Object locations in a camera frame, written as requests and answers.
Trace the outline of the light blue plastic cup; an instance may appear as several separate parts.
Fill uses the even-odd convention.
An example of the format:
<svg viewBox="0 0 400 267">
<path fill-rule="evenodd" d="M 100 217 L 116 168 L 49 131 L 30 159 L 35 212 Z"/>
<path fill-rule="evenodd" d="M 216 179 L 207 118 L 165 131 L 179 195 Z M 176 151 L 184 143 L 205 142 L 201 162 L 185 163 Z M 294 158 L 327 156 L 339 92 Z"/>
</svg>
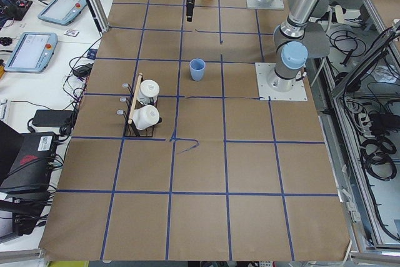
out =
<svg viewBox="0 0 400 267">
<path fill-rule="evenodd" d="M 192 59 L 189 62 L 189 69 L 191 73 L 191 78 L 194 81 L 202 80 L 205 73 L 206 63 L 200 58 Z"/>
</svg>

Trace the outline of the white mug upper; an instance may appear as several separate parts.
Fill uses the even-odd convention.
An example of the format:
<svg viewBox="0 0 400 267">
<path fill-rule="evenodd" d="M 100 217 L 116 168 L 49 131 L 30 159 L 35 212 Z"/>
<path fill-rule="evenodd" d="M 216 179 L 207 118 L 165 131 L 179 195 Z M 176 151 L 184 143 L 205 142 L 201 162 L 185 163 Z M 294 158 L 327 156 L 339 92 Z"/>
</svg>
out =
<svg viewBox="0 0 400 267">
<path fill-rule="evenodd" d="M 137 100 L 143 104 L 155 104 L 159 95 L 159 85 L 152 79 L 144 80 L 139 87 Z"/>
</svg>

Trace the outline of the white mug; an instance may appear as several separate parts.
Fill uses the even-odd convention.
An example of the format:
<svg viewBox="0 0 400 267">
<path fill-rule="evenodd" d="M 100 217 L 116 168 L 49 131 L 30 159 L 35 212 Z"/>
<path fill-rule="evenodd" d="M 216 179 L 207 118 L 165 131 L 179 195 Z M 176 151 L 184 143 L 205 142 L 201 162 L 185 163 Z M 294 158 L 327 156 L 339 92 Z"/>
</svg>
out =
<svg viewBox="0 0 400 267">
<path fill-rule="evenodd" d="M 137 100 L 143 104 L 155 104 L 159 95 L 159 85 L 152 79 L 144 80 L 139 87 Z"/>
<path fill-rule="evenodd" d="M 135 109 L 132 120 L 138 130 L 144 130 L 162 122 L 158 109 L 150 104 Z"/>
</svg>

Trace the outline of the white mug lower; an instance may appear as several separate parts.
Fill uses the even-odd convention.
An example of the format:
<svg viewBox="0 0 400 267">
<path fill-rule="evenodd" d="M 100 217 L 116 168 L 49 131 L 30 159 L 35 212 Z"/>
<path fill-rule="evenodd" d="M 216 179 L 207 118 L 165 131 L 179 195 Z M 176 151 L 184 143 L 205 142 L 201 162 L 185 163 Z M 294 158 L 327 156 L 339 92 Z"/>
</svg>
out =
<svg viewBox="0 0 400 267">
<path fill-rule="evenodd" d="M 135 109 L 132 120 L 138 130 L 144 130 L 162 122 L 158 109 L 150 104 Z"/>
</svg>

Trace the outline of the teach pendant far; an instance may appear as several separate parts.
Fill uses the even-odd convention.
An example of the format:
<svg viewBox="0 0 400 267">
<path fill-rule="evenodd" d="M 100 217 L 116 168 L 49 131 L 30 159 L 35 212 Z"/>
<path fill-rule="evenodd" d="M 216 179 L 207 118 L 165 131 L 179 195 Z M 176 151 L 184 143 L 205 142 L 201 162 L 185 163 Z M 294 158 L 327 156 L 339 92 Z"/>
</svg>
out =
<svg viewBox="0 0 400 267">
<path fill-rule="evenodd" d="M 86 6 L 86 0 L 52 0 L 38 14 L 38 18 L 42 21 L 66 26 L 72 23 Z"/>
</svg>

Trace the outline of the teach pendant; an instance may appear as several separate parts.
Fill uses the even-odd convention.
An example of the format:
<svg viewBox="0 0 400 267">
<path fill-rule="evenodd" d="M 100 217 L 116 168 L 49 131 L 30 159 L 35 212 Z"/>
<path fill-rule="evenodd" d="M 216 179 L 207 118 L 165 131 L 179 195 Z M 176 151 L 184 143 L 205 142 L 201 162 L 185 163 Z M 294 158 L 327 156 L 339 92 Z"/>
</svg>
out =
<svg viewBox="0 0 400 267">
<path fill-rule="evenodd" d="M 24 32 L 4 70 L 17 73 L 40 73 L 48 66 L 58 43 L 56 33 Z"/>
<path fill-rule="evenodd" d="M 38 14 L 38 18 L 42 21 L 66 26 L 72 23 L 86 6 L 86 0 L 52 0 Z"/>
</svg>

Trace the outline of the grey office chair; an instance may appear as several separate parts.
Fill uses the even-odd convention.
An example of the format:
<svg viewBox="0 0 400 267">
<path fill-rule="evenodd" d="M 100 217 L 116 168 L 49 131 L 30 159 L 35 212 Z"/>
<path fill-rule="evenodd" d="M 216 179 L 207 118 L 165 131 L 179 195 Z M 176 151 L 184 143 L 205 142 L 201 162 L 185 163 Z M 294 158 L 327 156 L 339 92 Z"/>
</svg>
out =
<svg viewBox="0 0 400 267">
<path fill-rule="evenodd" d="M 338 23 L 344 24 L 344 12 L 340 5 L 329 7 L 329 17 L 326 29 L 324 29 L 319 23 L 308 22 L 305 31 L 304 39 L 302 43 L 305 45 L 308 51 L 308 58 L 324 58 L 328 56 L 329 49 L 329 38 L 326 33 L 330 30 L 333 23 L 333 15 L 336 16 Z"/>
</svg>

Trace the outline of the teach pendant near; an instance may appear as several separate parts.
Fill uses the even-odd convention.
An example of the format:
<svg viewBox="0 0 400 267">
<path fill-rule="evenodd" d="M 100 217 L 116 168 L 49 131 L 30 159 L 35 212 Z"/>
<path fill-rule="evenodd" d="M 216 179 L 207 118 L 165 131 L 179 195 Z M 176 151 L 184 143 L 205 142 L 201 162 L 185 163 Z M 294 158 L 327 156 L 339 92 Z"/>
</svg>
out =
<svg viewBox="0 0 400 267">
<path fill-rule="evenodd" d="M 24 32 L 4 70 L 17 73 L 40 73 L 48 66 L 58 43 L 56 33 Z"/>
</svg>

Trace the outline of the black power adapter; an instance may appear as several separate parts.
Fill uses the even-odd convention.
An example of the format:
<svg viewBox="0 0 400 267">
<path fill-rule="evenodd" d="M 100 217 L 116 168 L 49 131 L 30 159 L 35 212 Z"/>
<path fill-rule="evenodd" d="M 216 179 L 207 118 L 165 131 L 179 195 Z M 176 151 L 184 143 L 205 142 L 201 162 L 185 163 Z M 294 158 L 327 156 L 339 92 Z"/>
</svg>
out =
<svg viewBox="0 0 400 267">
<path fill-rule="evenodd" d="M 72 115 L 71 110 L 39 109 L 32 119 L 32 125 L 36 127 L 60 127 L 70 122 Z"/>
</svg>

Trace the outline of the black computer box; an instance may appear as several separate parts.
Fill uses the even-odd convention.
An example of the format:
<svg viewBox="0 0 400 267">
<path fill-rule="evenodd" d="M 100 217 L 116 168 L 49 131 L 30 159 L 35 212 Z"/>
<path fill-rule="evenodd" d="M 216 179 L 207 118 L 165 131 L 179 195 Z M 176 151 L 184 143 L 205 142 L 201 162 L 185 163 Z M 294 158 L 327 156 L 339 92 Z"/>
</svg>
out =
<svg viewBox="0 0 400 267">
<path fill-rule="evenodd" d="M 1 192 L 47 191 L 58 136 L 56 133 L 19 133 L 1 122 Z"/>
</svg>

